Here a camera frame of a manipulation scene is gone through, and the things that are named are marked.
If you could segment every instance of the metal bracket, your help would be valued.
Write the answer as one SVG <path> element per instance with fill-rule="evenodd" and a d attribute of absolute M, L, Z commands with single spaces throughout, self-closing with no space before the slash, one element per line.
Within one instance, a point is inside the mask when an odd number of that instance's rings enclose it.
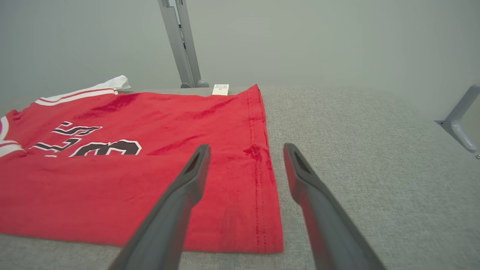
<path fill-rule="evenodd" d="M 442 128 L 444 128 L 470 153 L 476 153 L 479 149 L 462 129 L 461 120 L 479 94 L 480 85 L 473 85 L 470 87 L 452 112 L 447 116 L 445 121 L 441 124 Z"/>

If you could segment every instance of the folded shirt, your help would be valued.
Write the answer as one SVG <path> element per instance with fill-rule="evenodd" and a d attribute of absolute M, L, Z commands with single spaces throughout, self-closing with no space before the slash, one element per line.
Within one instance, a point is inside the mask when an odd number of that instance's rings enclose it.
<path fill-rule="evenodd" d="M 258 86 L 201 97 L 122 94 L 128 83 L 116 84 L 40 98 L 1 119 L 0 233 L 123 246 L 209 144 L 184 250 L 282 252 Z"/>

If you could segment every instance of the white stripe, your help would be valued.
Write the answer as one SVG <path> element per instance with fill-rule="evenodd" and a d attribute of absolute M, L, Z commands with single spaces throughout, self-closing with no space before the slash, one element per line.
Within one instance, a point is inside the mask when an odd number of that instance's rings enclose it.
<path fill-rule="evenodd" d="M 0 147 L 0 158 L 15 151 L 24 151 L 20 145 L 5 145 Z"/>
<path fill-rule="evenodd" d="M 111 80 L 108 80 L 104 83 L 98 84 L 96 86 L 92 86 L 92 87 L 85 88 L 85 89 L 82 89 L 82 90 L 73 91 L 73 92 L 70 92 L 70 93 L 67 93 L 67 94 L 63 94 L 63 95 L 53 96 L 53 97 L 49 97 L 49 98 L 41 98 L 41 99 L 48 100 L 48 101 L 57 101 L 57 100 L 59 100 L 63 97 L 68 97 L 68 96 L 75 95 L 75 94 L 78 94 L 78 93 L 82 93 L 82 92 L 85 92 L 85 91 L 90 91 L 90 90 L 95 90 L 95 89 L 104 89 L 104 88 L 114 88 L 116 90 L 125 90 L 125 89 L 130 89 L 131 87 L 130 87 L 130 85 L 128 85 L 127 77 L 121 75 L 121 76 L 118 76 L 118 77 L 113 78 Z"/>
<path fill-rule="evenodd" d="M 8 132 L 8 120 L 6 116 L 3 116 L 0 119 L 1 122 L 1 132 L 0 132 L 0 140 L 3 140 Z"/>
<path fill-rule="evenodd" d="M 100 95 L 105 95 L 105 94 L 118 95 L 118 92 L 116 90 L 113 90 L 113 89 L 106 89 L 106 90 L 99 90 L 99 91 L 93 91 L 93 92 L 78 94 L 78 95 L 75 95 L 73 97 L 60 99 L 57 102 L 45 102 L 43 100 L 37 100 L 37 101 L 35 101 L 35 103 L 40 104 L 40 105 L 44 105 L 44 106 L 53 106 L 53 105 L 57 105 L 57 104 L 64 103 L 64 102 L 69 102 L 69 101 L 76 100 L 76 99 L 100 96 Z"/>
<path fill-rule="evenodd" d="M 17 142 L 15 141 L 12 141 L 12 140 L 0 140 L 0 145 L 3 145 L 3 144 L 11 144 L 11 143 L 14 143 L 14 144 L 18 144 Z"/>

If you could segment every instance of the white label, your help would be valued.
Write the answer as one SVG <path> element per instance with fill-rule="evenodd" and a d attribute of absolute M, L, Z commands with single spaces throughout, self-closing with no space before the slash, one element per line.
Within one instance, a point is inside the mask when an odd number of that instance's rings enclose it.
<path fill-rule="evenodd" d="M 228 96 L 228 85 L 214 85 L 212 95 Z"/>

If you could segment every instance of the printed number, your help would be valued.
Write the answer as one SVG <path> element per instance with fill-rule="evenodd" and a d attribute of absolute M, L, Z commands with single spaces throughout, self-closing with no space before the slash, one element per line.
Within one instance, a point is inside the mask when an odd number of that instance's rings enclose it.
<path fill-rule="evenodd" d="M 52 132 L 57 134 L 62 134 L 65 136 L 85 136 L 92 133 L 95 130 L 101 129 L 101 126 L 74 126 L 73 123 L 64 121 L 61 123 L 57 128 L 55 128 Z M 65 140 L 63 144 L 64 146 L 58 145 L 49 145 L 46 143 L 39 142 L 32 146 L 31 148 L 38 148 L 45 151 L 53 151 L 55 153 L 61 152 L 72 145 L 78 143 L 80 138 L 70 138 Z M 87 153 L 94 151 L 95 155 L 109 155 L 112 151 L 120 152 L 122 155 L 137 155 L 142 147 L 137 141 L 129 141 L 129 140 L 119 140 L 118 142 L 113 143 L 101 143 L 101 142 L 92 142 L 87 145 L 79 147 L 70 157 L 76 156 L 86 156 Z"/>
<path fill-rule="evenodd" d="M 86 156 L 88 152 L 94 151 L 95 155 L 109 155 L 112 151 L 122 155 L 137 155 L 142 147 L 137 141 L 120 140 L 113 143 L 89 143 L 78 148 L 71 157 Z"/>
<path fill-rule="evenodd" d="M 78 143 L 80 140 L 81 139 L 79 139 L 79 138 L 70 138 L 70 139 L 63 142 L 64 144 L 66 144 L 63 147 L 58 146 L 58 145 L 48 145 L 46 143 L 37 143 L 36 145 L 32 146 L 31 148 L 36 147 L 36 148 L 39 148 L 39 149 L 42 149 L 42 150 L 45 150 L 45 151 L 51 150 L 51 151 L 57 153 L 57 152 L 61 152 L 65 149 L 69 148 L 70 146 Z"/>
<path fill-rule="evenodd" d="M 71 126 L 72 123 L 65 121 L 61 123 L 56 129 L 54 129 L 53 133 L 58 133 L 66 136 L 85 136 L 97 129 L 101 129 L 101 126 L 74 126 L 70 129 L 62 129 L 62 127 Z"/>

